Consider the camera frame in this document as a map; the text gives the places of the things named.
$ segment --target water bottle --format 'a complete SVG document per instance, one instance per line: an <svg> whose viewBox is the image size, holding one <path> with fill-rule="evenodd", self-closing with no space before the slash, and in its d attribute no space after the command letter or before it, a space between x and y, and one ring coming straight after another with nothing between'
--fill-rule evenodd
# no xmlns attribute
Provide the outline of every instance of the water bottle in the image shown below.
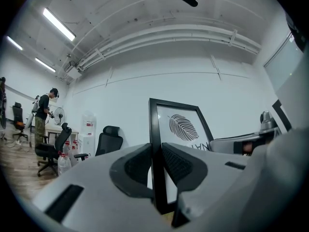
<svg viewBox="0 0 309 232"><path fill-rule="evenodd" d="M93 135L95 131L95 115L90 111L85 111L82 115L82 131L81 134Z"/></svg>
<svg viewBox="0 0 309 232"><path fill-rule="evenodd" d="M69 146L70 146L70 142L66 141L62 149L62 152L66 155L69 153Z"/></svg>
<svg viewBox="0 0 309 232"><path fill-rule="evenodd" d="M71 160L72 167L74 167L78 162L77 159L74 157L74 155L77 155L77 154L78 154L78 152L77 152L75 146L72 145L72 148L69 150L69 158Z"/></svg>
<svg viewBox="0 0 309 232"><path fill-rule="evenodd" d="M58 175L63 174L71 167L72 166L69 157L66 154L62 153L58 158Z"/></svg>
<svg viewBox="0 0 309 232"><path fill-rule="evenodd" d="M73 140L73 145L75 146L76 151L78 152L77 140Z"/></svg>

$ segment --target black office chair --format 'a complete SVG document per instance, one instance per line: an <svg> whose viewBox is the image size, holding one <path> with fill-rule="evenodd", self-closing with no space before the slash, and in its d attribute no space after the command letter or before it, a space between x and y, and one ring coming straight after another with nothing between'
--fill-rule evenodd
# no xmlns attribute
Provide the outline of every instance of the black office chair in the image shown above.
<svg viewBox="0 0 309 232"><path fill-rule="evenodd" d="M116 126L106 126L103 129L103 133L100 134L98 138L98 147L95 156L107 154L121 148L124 139L118 136L119 127ZM85 160L88 154L77 154L74 155L75 158L81 158Z"/></svg>
<svg viewBox="0 0 309 232"><path fill-rule="evenodd" d="M62 132L57 137L55 141L55 146L47 144L45 142L35 147L35 153L37 154L37 156L48 158L48 162L38 161L38 166L40 165L40 163L44 164L44 166L42 166L37 173L39 177L41 176L40 172L43 171L47 167L50 167L54 171L56 176L58 176L57 171L54 169L54 166L57 166L57 163L54 162L54 159L58 159L59 157L58 153L59 151L62 152L63 145L66 142L66 140L69 138L71 133L72 133L72 129L68 127L67 123L63 123Z"/></svg>
<svg viewBox="0 0 309 232"><path fill-rule="evenodd" d="M28 135L24 134L25 125L23 121L23 109L21 108L21 104L15 102L15 105L12 108L14 114L14 126L16 129L20 130L20 133L13 134L13 137L18 136L17 140L24 137L28 141Z"/></svg>

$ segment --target mesh chair back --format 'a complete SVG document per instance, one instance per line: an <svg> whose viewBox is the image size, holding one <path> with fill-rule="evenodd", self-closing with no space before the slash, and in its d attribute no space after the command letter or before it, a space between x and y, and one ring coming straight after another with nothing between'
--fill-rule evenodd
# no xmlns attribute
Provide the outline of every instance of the mesh chair back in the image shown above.
<svg viewBox="0 0 309 232"><path fill-rule="evenodd" d="M13 114L14 114L14 126L18 130L22 130L24 126L23 121L23 109L21 108L21 104L15 102L15 105L13 108Z"/></svg>
<svg viewBox="0 0 309 232"><path fill-rule="evenodd" d="M106 126L98 138L96 156L107 154L121 148L123 138L118 136L119 127Z"/></svg>
<svg viewBox="0 0 309 232"><path fill-rule="evenodd" d="M63 145L66 142L66 140L70 137L72 133L72 129L68 127L67 123L62 124L62 132L61 134L57 137L56 142L55 142L55 149L56 151L61 151L63 150Z"/></svg>

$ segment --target pipe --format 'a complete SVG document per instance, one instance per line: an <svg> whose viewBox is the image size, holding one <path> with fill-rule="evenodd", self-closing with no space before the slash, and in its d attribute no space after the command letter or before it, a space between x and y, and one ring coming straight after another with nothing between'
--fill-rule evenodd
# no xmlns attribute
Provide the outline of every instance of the pipe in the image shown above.
<svg viewBox="0 0 309 232"><path fill-rule="evenodd" d="M148 21L145 21L143 23L139 23L138 26L140 25L148 25L149 23L151 24L154 24L154 23L157 23L157 22L161 22L161 21L166 21L166 20L174 20L174 19L183 19L183 18L193 18L193 19L199 19L199 20L202 20L202 21L207 21L207 22L211 22L211 23L219 23L219 24L224 24L224 25L228 25L230 27L233 27L233 28L238 28L238 29L242 29L234 24L230 24L230 23L227 23L227 22L224 22L224 21L220 21L220 20L216 20L216 19L213 19L213 18L206 18L206 17L198 17L198 16L184 16L184 15L181 15L179 16L179 14L177 14L177 17L175 17L173 14L172 14L173 18L157 18L157 19L151 19L151 20L148 20ZM94 47L92 47L90 50L88 50L86 52L86 54L84 54L84 56L79 60L79 63L81 62L84 62L85 59L84 57L87 56L88 54L90 54L90 52L94 51L96 48L98 48L98 46L100 44L102 44L103 41L97 43Z"/></svg>
<svg viewBox="0 0 309 232"><path fill-rule="evenodd" d="M221 29L221 28L216 28L216 27L211 27L211 26L205 26L205 25L167 25L167 26L159 26L159 27L155 27L152 29L145 29L139 32L135 32L132 34L129 34L125 37L122 37L118 40L115 40L107 45L105 45L104 47L100 48L99 51L103 52L108 48L113 47L116 44L120 44L124 41L136 38L136 37L140 37L142 35L146 35L146 34L150 34L150 33L155 33L155 32L161 32L161 31L168 31L168 30L203 30L203 31L212 31L212 32L217 32L217 33L222 33L222 34L226 34L228 36L232 36L233 35L233 31L228 31L225 29ZM237 34L236 38L239 38L241 40L247 41L250 44L256 46L257 48L261 49L261 45L259 45L258 43L248 39L247 37L244 37L242 35ZM93 57L95 57L97 55L97 53L93 53L91 54L89 57L87 57L82 63L79 64L79 66L83 66L87 61L89 61L90 59L92 59Z"/></svg>
<svg viewBox="0 0 309 232"><path fill-rule="evenodd" d="M226 45L228 45L228 44L229 44L229 40L230 40L230 39L228 39L228 41L224 42L224 41L222 41L222 40L216 40L216 39L193 38L193 37L188 37L188 38L177 38L177 39L175 39L175 38L171 38L171 39L162 39L162 40L159 40L159 41L156 41L156 42L147 42L147 43L144 43L144 44L134 45L134 46L128 47L128 48L126 48L126 49L120 49L120 50L118 50L118 51L116 51L116 52L114 52L114 53L111 53L111 54L106 55L105 58L110 58L110 57L113 57L113 56L115 56L115 55L117 55L117 54L124 53L124 52L130 51L130 50L134 50L134 49L137 49L137 48L140 48L140 47L149 46L149 45L153 45L153 44L166 43L166 42L174 42L174 41L207 41L207 42L214 42L214 43L221 43L221 44L226 44ZM240 48L240 49L243 49L243 50L246 50L246 51L248 51L248 52L250 52L250 53L253 53L253 54L255 54L255 55L258 54L257 51L256 51L256 52L253 52L253 51L251 51L251 50L249 50L249 49L246 49L246 48L241 47L241 46L238 46L238 45L237 45L237 46L236 46L236 45L233 45L233 46L235 46L235 47L237 47L237 48ZM95 63L97 63L97 62L100 62L100 61L102 61L102 58L101 58L101 57L92 60L87 66L85 66L85 67L83 68L83 71L87 70L87 69L88 69L89 67L91 67L93 64L95 64Z"/></svg>
<svg viewBox="0 0 309 232"><path fill-rule="evenodd" d="M118 12L120 12L120 11L122 11L122 10L128 8L128 7L131 7L131 6L135 5L135 4L138 4L138 3L144 2L144 1L147 1L147 0L139 0L139 1L136 1L136 2L134 2L134 3L131 3L131 4L125 6L125 7L121 8L121 9L115 11L114 13L111 13L109 16L105 17L103 20L101 20L99 23L97 23L91 30L89 30L89 31L79 40L79 42L75 45L75 47L73 48L73 50L71 51L71 53L72 53L72 52L75 50L75 48L82 42L82 40L83 40L85 37L87 37L87 35L90 34L94 29L96 29L97 26L99 26L102 22L106 21L107 19L109 19L110 17L112 17L114 14L116 14L116 13L118 13Z"/></svg>
<svg viewBox="0 0 309 232"><path fill-rule="evenodd" d="M110 54L112 54L114 52L119 52L122 49L125 49L125 48L133 46L133 45L137 45L137 44L140 44L140 43L149 42L149 41L157 40L157 39L160 40L160 39L164 39L164 38L175 38L175 39L177 39L177 37L192 37L192 38L195 38L195 40L197 40L198 38L213 39L213 40L216 40L214 42L217 42L217 43L221 43L221 41L223 41L223 42L227 42L228 44L230 44L230 38L218 36L218 35L205 34L205 33L182 33L182 34L181 33L174 33L174 34L168 34L168 35L163 34L163 35L159 35L159 36L156 35L156 36L152 36L152 37L148 37L148 38L139 39L137 41L121 45L121 46L109 51L107 54L105 54L104 57L106 58L107 56L109 56ZM250 53L254 53L254 54L258 53L258 51L256 51L253 47L250 47L250 46L247 46L243 43L234 41L232 43L232 46L236 46L236 45L237 45L238 48L248 50ZM98 61L98 58L93 59L92 61L87 63L86 66L84 66L83 69L94 64L97 61Z"/></svg>

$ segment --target fluorescent light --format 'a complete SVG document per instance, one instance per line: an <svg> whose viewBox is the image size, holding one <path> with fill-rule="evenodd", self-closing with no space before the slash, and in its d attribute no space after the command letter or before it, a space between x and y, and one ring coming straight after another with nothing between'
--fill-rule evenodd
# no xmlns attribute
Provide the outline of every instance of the fluorescent light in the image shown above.
<svg viewBox="0 0 309 232"><path fill-rule="evenodd" d="M12 40L9 36L7 36L8 37L8 40L13 44L13 45L15 45L19 50L23 50L23 48L19 45L19 44L17 44L14 40Z"/></svg>
<svg viewBox="0 0 309 232"><path fill-rule="evenodd" d="M43 15L58 28L69 40L73 41L76 37L71 33L48 9L44 9Z"/></svg>
<svg viewBox="0 0 309 232"><path fill-rule="evenodd" d="M52 72L56 72L55 69L53 69L52 67L49 67L47 64L43 63L41 60L39 60L38 58L35 58L36 61L38 61L41 65L45 66L46 68L48 68L49 70L51 70Z"/></svg>

